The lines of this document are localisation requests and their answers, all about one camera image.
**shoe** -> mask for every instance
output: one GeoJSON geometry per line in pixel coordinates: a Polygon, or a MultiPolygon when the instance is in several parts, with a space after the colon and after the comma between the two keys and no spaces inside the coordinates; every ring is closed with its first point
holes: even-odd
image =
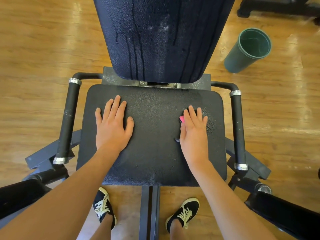
{"type": "Polygon", "coordinates": [[[94,212],[98,216],[100,223],[102,222],[102,220],[104,219],[106,214],[113,216],[113,221],[111,224],[111,230],[112,230],[114,228],[114,226],[117,224],[117,218],[112,210],[112,206],[110,204],[110,199],[109,199],[109,194],[102,187],[99,188],[98,193],[97,193],[96,197],[94,198],[93,208],[94,208],[94,212]]]}
{"type": "Polygon", "coordinates": [[[189,198],[185,200],[182,203],[181,207],[176,211],[176,213],[174,213],[166,220],[165,227],[167,231],[170,233],[171,223],[174,219],[178,219],[182,227],[188,229],[188,222],[190,222],[191,219],[196,216],[199,207],[200,202],[197,198],[189,198]]]}

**wooden floor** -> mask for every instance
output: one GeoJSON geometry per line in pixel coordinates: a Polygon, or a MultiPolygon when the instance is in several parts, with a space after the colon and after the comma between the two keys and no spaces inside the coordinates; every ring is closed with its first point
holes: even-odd
{"type": "MultiPolygon", "coordinates": [[[[272,173],[274,195],[320,212],[320,29],[311,19],[254,12],[238,18],[236,0],[206,73],[236,83],[242,91],[246,149],[272,173]],[[264,30],[273,48],[268,57],[239,74],[222,61],[245,28],[264,30]]],[[[24,158],[59,136],[68,78],[111,66],[93,0],[0,0],[0,187],[20,181],[24,158]]],[[[80,129],[88,88],[80,90],[74,129],[80,129]]],[[[230,98],[224,100],[226,136],[232,137],[230,98]]],[[[67,166],[75,170],[76,159],[67,166]]],[[[113,239],[138,239],[140,187],[108,186],[119,225],[113,239]]],[[[248,194],[236,189],[245,200],[248,194]]],[[[189,239],[222,239],[200,188],[162,187],[160,239],[164,223],[188,197],[199,214],[189,239]]],[[[293,239],[264,221],[278,239],[293,239]]]]}

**shoe sole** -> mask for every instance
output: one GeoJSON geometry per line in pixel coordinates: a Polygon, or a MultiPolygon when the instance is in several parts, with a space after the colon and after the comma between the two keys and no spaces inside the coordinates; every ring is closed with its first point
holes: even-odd
{"type": "MultiPolygon", "coordinates": [[[[100,188],[99,188],[99,191],[101,191],[101,192],[104,193],[105,195],[108,195],[108,197],[109,197],[108,192],[107,192],[104,188],[100,187],[100,188]]],[[[115,214],[113,214],[113,216],[114,216],[114,222],[115,222],[114,226],[116,226],[116,225],[117,225],[117,218],[116,218],[116,215],[115,215],[115,214]]]]}
{"type": "MultiPolygon", "coordinates": [[[[200,208],[200,202],[199,202],[199,200],[198,200],[197,198],[189,198],[189,199],[186,199],[179,208],[181,208],[182,206],[184,206],[186,203],[189,203],[189,202],[192,202],[192,201],[198,202],[199,208],[200,208]]],[[[172,215],[166,220],[166,222],[165,222],[165,228],[166,228],[166,229],[167,229],[168,221],[170,220],[170,218],[171,218],[172,216],[173,216],[173,214],[172,214],[172,215]]]]}

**green bucket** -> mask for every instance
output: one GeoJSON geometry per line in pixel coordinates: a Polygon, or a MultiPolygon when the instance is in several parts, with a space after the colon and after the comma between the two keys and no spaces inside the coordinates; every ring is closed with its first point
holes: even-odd
{"type": "Polygon", "coordinates": [[[265,58],[270,51],[269,36],[258,28],[247,28],[239,34],[237,43],[224,59],[224,66],[229,72],[238,73],[265,58]]]}

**pink sponge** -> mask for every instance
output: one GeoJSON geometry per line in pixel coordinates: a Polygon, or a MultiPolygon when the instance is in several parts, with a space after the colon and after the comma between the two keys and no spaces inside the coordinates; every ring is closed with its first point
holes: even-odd
{"type": "Polygon", "coordinates": [[[184,123],[184,116],[180,116],[179,119],[181,120],[182,123],[184,123]]]}

